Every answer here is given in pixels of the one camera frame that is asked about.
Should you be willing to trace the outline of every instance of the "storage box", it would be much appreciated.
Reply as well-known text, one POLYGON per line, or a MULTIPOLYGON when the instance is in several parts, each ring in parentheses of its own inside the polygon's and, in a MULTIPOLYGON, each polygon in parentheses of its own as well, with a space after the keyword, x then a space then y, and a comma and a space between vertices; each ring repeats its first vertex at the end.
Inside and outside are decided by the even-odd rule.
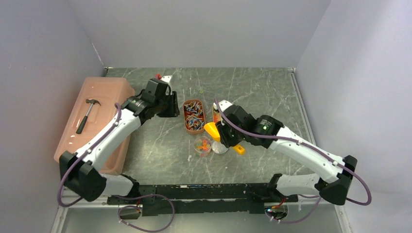
MULTIPOLYGON (((135 90, 125 78, 86 78, 54 154, 54 160, 59 162, 59 157, 66 150, 73 153, 78 148, 84 146, 113 118, 116 113, 115 103, 122 104, 134 94, 135 90), (86 99, 98 100, 101 106, 98 104, 93 106, 83 132, 76 134, 80 122, 90 107, 90 104, 86 103, 86 99)), ((114 150, 100 170, 100 173, 121 174, 129 140, 130 136, 114 150)))

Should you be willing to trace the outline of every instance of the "plastic container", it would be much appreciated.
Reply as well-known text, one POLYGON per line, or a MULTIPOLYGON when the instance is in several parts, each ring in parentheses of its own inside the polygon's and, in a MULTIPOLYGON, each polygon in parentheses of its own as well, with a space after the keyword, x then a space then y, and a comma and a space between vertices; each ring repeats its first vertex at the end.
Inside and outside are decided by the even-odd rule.
POLYGON ((210 153, 212 141, 206 136, 199 136, 194 140, 193 146, 196 154, 205 157, 210 153))
MULTIPOLYGON (((54 154, 54 160, 59 162, 63 152, 67 150, 73 153, 94 138, 117 112, 115 103, 122 104, 134 94, 135 90, 125 78, 86 78, 54 154), (82 133, 76 134, 76 130, 90 106, 89 103, 86 103, 86 99, 96 99, 100 102, 101 106, 98 104, 93 106, 82 133)), ((100 173, 121 174, 129 140, 130 136, 113 151, 103 168, 99 171, 100 173)))
POLYGON ((206 118, 205 118, 205 111, 203 108, 203 104, 200 100, 187 100, 183 103, 183 114, 185 117, 185 129, 189 134, 199 134, 203 133, 205 131, 205 124, 206 124, 206 118), (192 110, 190 108, 187 108, 187 105, 191 106, 199 106, 199 109, 192 110), (192 120, 196 121, 197 123, 201 122, 203 125, 199 127, 198 129, 193 129, 191 128, 190 124, 193 125, 193 123, 188 123, 192 120))

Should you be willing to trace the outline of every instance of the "basket of colorful clips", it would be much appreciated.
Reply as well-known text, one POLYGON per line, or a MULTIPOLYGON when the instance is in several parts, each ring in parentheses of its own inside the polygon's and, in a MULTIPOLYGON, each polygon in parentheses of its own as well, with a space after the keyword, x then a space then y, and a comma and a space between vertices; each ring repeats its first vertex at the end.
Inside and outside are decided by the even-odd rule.
POLYGON ((205 112, 200 100, 187 100, 183 103, 185 128, 189 134, 198 134, 205 131, 205 112))

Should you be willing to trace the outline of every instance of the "floor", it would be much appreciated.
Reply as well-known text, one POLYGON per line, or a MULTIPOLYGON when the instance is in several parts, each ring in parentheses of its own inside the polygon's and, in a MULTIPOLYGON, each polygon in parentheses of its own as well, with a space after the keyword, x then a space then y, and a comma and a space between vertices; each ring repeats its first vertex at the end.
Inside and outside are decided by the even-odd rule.
MULTIPOLYGON (((211 122, 216 97, 242 106, 254 117, 273 116, 308 140, 297 93, 285 68, 111 68, 107 77, 125 77, 138 93, 157 73, 173 76, 181 112, 184 101, 199 99, 211 122)), ((132 134, 123 173, 141 184, 267 183, 275 173, 312 173, 279 152, 246 142, 241 143, 246 149, 243 156, 230 149, 200 158, 194 153, 195 138, 186 132, 182 115, 154 117, 132 134)))

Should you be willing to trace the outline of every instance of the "hammer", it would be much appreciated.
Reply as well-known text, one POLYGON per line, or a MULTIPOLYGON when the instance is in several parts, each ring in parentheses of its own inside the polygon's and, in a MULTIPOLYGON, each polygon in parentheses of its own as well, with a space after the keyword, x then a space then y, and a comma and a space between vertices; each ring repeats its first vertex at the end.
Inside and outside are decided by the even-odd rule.
POLYGON ((89 110, 87 111, 85 117, 83 118, 82 122, 80 122, 79 127, 77 128, 77 131, 76 131, 77 134, 81 134, 81 133, 82 133, 83 128, 84 128, 85 125, 86 125, 87 118, 88 118, 88 116, 89 116, 89 113, 90 113, 91 108, 93 107, 93 105, 96 104, 96 103, 98 103, 98 104, 101 106, 100 102, 98 102, 97 100, 86 100, 86 103, 90 103, 91 105, 90 105, 89 110))

